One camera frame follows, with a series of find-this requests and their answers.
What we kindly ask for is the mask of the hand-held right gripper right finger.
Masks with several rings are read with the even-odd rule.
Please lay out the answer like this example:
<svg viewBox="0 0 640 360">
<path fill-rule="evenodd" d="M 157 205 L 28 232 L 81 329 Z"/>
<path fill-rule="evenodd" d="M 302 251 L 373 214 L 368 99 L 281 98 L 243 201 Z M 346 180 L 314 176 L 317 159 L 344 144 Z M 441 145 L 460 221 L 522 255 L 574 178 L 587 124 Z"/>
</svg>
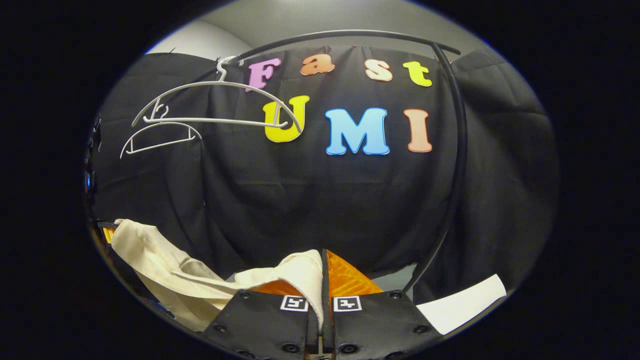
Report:
<svg viewBox="0 0 640 360">
<path fill-rule="evenodd" d="M 382 291 L 324 249 L 320 350 L 331 360 L 403 360 L 444 336 L 400 289 Z"/>
</svg>

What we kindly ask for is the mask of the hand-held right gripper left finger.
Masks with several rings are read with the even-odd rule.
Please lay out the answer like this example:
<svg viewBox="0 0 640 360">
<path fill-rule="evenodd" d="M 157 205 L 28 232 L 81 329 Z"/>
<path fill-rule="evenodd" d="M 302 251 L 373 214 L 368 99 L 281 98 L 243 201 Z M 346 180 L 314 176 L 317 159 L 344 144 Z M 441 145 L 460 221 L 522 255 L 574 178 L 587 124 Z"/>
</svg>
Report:
<svg viewBox="0 0 640 360">
<path fill-rule="evenodd" d="M 285 280 L 238 291 L 202 335 L 243 360 L 317 360 L 319 319 Z"/>
</svg>

